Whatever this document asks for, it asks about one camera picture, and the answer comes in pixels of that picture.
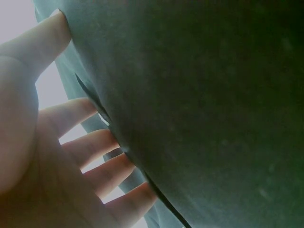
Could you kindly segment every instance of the bright background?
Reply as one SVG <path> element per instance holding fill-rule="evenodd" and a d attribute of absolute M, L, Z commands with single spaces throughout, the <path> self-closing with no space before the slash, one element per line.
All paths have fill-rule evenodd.
<path fill-rule="evenodd" d="M 31 0 L 2 0 L 0 1 L 0 44 L 22 34 L 37 24 L 34 5 Z M 67 101 L 67 95 L 63 89 L 55 64 L 51 64 L 36 82 L 39 97 L 39 109 L 61 104 Z M 76 126 L 60 139 L 61 143 L 68 142 L 85 135 L 86 132 L 81 125 Z M 86 171 L 102 164 L 99 159 L 90 164 L 82 171 Z M 116 188 L 111 194 L 103 199 L 106 203 L 123 195 Z M 133 228 L 147 228 L 142 218 Z"/>

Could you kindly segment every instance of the hand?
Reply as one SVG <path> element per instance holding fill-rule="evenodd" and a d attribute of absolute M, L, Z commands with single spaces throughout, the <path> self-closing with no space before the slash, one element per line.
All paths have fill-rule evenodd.
<path fill-rule="evenodd" d="M 107 130 L 60 145 L 58 138 L 96 110 L 86 98 L 38 111 L 35 81 L 67 47 L 60 12 L 0 46 L 0 227 L 130 227 L 154 204 L 147 183 L 103 204 L 134 165 L 121 154 L 80 168 L 118 144 Z"/>

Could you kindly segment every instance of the cloth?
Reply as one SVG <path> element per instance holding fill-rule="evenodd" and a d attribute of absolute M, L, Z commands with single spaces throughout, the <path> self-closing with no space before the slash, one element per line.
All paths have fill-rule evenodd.
<path fill-rule="evenodd" d="M 304 224 L 302 1 L 34 0 L 73 42 L 56 61 L 160 201 L 149 227 Z"/>

